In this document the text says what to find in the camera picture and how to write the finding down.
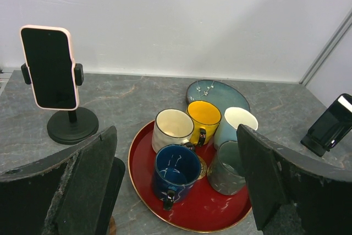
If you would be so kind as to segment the black phone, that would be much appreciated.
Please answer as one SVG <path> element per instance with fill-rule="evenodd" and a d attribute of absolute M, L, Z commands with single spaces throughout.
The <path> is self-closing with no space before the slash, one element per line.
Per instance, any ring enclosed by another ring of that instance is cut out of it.
<path fill-rule="evenodd" d="M 351 131 L 351 95 L 341 94 L 310 127 L 307 135 L 332 149 Z"/>

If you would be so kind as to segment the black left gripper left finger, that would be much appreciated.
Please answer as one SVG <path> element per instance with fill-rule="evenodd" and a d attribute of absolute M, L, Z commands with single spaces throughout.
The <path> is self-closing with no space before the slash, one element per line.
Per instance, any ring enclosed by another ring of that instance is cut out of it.
<path fill-rule="evenodd" d="M 106 234 L 105 198 L 117 130 L 111 126 L 1 173 L 1 234 Z"/>

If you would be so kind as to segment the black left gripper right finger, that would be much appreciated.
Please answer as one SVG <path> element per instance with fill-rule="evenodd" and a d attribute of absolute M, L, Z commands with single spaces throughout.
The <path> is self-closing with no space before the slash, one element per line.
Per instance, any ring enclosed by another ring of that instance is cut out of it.
<path fill-rule="evenodd" d="M 351 171 L 305 156 L 241 124 L 240 159 L 263 234 L 351 234 Z"/>

